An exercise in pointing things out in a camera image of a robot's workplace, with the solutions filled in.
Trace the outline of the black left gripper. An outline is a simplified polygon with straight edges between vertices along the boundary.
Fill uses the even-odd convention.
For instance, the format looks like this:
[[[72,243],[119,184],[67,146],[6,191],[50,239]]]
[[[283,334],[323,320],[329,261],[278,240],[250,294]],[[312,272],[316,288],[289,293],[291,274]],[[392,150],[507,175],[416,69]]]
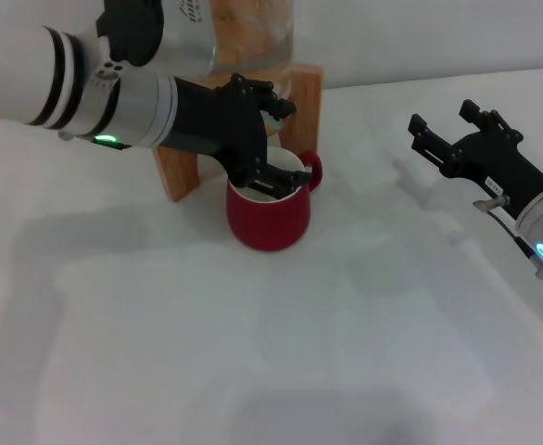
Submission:
[[[282,199],[312,181],[312,174],[267,164],[261,111],[283,121],[297,111],[273,92],[273,83],[235,73],[214,89],[177,78],[177,109],[169,147],[217,160],[235,186]]]

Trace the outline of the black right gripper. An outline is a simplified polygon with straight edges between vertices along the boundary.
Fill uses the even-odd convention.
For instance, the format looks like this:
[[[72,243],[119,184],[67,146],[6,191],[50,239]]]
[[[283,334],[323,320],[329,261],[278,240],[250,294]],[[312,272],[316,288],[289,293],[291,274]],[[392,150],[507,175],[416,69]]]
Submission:
[[[433,133],[418,114],[408,127],[413,136],[411,149],[433,163],[442,176],[463,178],[495,197],[487,184],[492,180],[510,199],[504,210],[513,218],[543,192],[543,172],[518,151],[524,136],[496,110],[482,110],[472,100],[462,102],[459,115],[480,132],[464,136],[451,145]]]

